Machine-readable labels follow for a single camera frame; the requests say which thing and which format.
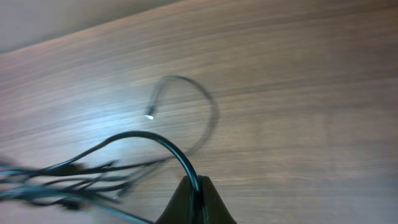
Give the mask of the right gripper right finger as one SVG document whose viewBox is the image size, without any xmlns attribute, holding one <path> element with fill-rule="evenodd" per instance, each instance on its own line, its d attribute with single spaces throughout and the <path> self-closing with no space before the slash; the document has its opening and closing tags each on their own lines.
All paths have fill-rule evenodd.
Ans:
<svg viewBox="0 0 398 224">
<path fill-rule="evenodd" d="M 197 210 L 196 223 L 199 224 L 237 224 L 215 189 L 211 179 L 200 175 L 200 205 Z"/>
</svg>

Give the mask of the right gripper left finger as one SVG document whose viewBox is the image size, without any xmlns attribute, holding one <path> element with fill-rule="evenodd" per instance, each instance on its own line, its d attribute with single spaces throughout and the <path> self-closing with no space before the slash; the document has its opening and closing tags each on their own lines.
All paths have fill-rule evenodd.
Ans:
<svg viewBox="0 0 398 224">
<path fill-rule="evenodd" d="M 155 224 L 189 224 L 192 222 L 194 191 L 190 179 L 181 179 L 172 198 Z"/>
</svg>

